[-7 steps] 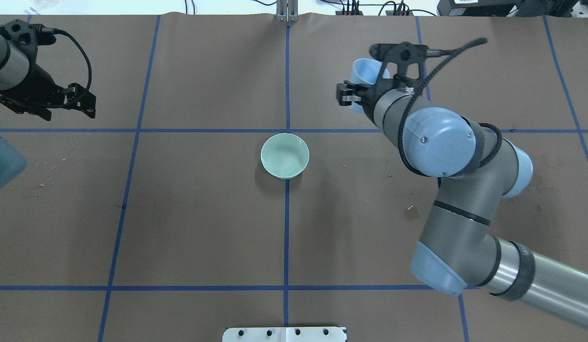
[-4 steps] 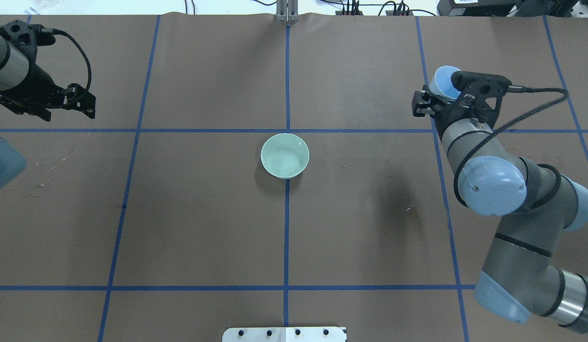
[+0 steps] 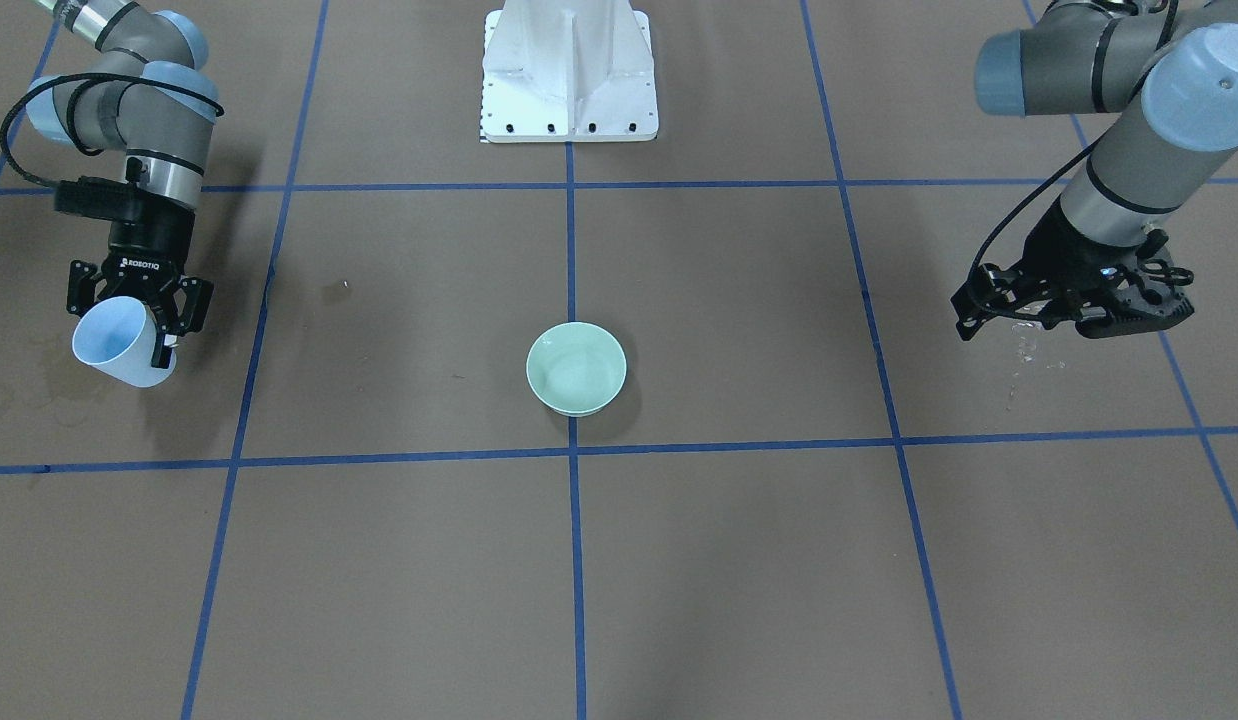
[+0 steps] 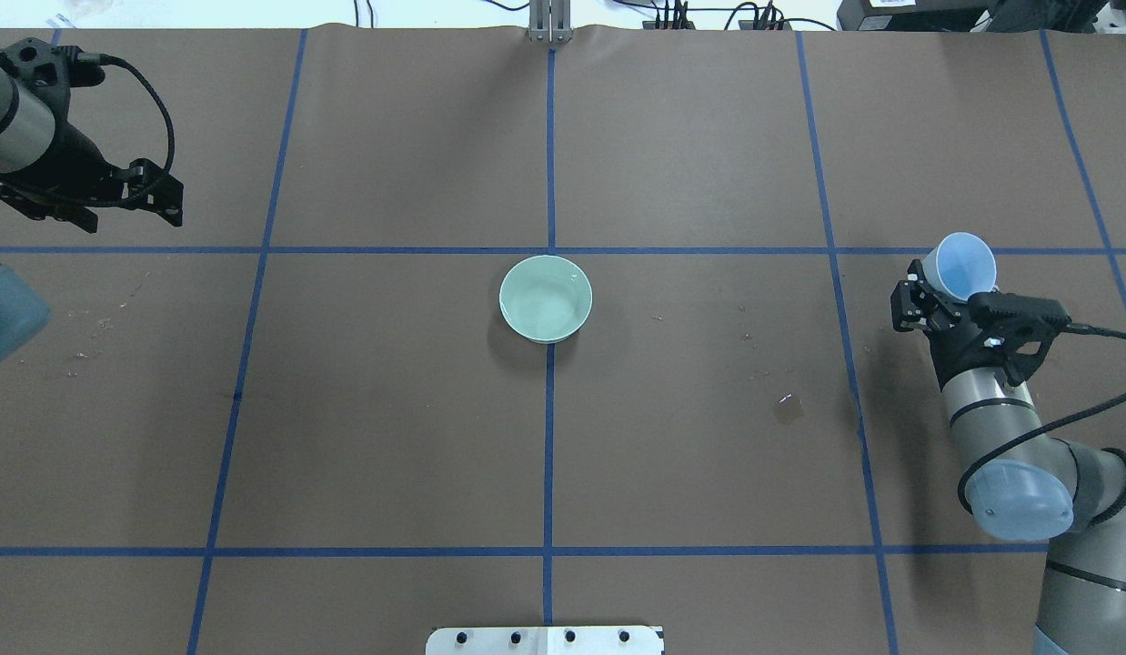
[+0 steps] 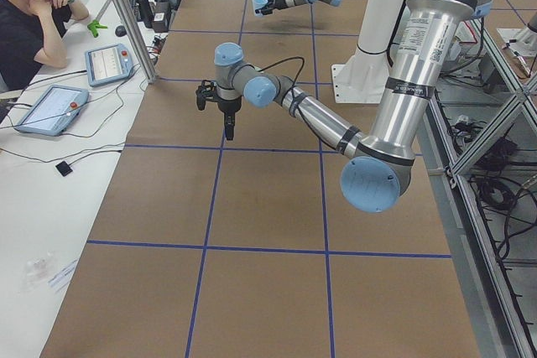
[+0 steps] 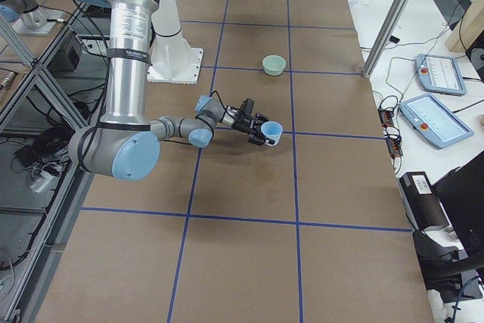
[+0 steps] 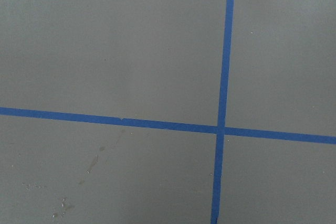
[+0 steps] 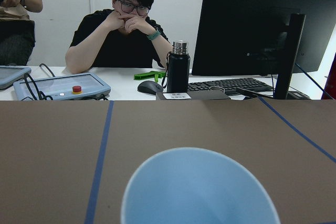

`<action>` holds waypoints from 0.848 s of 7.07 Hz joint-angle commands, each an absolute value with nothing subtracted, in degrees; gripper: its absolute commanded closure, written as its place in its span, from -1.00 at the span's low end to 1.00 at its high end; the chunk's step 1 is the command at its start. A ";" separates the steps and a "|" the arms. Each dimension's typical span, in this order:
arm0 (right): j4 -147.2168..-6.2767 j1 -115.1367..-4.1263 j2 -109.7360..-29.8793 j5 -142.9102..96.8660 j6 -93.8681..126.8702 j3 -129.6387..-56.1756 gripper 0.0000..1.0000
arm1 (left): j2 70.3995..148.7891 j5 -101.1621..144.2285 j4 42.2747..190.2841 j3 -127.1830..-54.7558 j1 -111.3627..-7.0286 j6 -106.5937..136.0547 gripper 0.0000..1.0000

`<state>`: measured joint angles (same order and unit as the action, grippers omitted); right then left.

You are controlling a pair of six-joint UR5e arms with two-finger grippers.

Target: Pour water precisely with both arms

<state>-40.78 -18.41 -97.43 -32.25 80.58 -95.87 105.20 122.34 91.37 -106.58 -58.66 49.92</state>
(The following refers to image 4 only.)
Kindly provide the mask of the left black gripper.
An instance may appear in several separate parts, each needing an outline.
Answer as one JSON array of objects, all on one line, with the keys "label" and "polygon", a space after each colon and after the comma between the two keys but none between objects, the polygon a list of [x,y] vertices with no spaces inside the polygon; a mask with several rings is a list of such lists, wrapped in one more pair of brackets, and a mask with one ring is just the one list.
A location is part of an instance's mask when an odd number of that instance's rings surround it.
[{"label": "left black gripper", "polygon": [[28,219],[55,219],[96,235],[95,208],[155,213],[184,225],[184,183],[151,160],[113,165],[69,120],[73,88],[100,86],[106,69],[137,68],[79,46],[27,37],[0,48],[0,203]]}]

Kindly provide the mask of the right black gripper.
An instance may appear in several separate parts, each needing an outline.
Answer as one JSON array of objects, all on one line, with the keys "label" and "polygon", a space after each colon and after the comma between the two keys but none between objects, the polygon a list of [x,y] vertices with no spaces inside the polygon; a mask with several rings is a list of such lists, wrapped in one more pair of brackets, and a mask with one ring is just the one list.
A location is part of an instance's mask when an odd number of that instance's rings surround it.
[{"label": "right black gripper", "polygon": [[913,258],[905,279],[890,295],[892,330],[926,332],[940,388],[978,368],[997,368],[1009,387],[1024,385],[1042,368],[1053,341],[1071,323],[1058,300],[1012,293],[976,293],[951,302],[930,293],[923,261]]}]

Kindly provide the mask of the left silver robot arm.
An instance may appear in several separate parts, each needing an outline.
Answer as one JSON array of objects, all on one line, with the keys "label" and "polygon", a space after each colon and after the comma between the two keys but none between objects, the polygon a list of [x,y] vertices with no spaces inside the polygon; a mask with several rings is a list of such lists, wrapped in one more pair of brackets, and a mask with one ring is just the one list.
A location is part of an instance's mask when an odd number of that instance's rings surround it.
[{"label": "left silver robot arm", "polygon": [[[166,160],[114,165],[69,120],[74,88],[129,72],[166,126]],[[171,227],[184,224],[184,183],[172,173],[175,124],[163,99],[134,64],[118,55],[27,37],[0,48],[0,201],[27,219],[55,219],[93,235],[98,208],[146,210]]]}]

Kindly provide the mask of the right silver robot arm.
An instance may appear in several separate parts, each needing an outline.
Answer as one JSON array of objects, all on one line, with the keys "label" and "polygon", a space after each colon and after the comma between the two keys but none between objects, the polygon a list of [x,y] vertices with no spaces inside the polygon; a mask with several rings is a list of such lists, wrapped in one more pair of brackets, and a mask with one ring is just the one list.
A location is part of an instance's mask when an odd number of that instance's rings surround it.
[{"label": "right silver robot arm", "polygon": [[1126,654],[1126,451],[1054,437],[1124,405],[1123,394],[1051,422],[1029,382],[1067,333],[1126,341],[1074,322],[1048,298],[954,295],[915,258],[890,296],[899,332],[924,333],[960,458],[960,506],[993,538],[1047,542],[1036,654]]}]

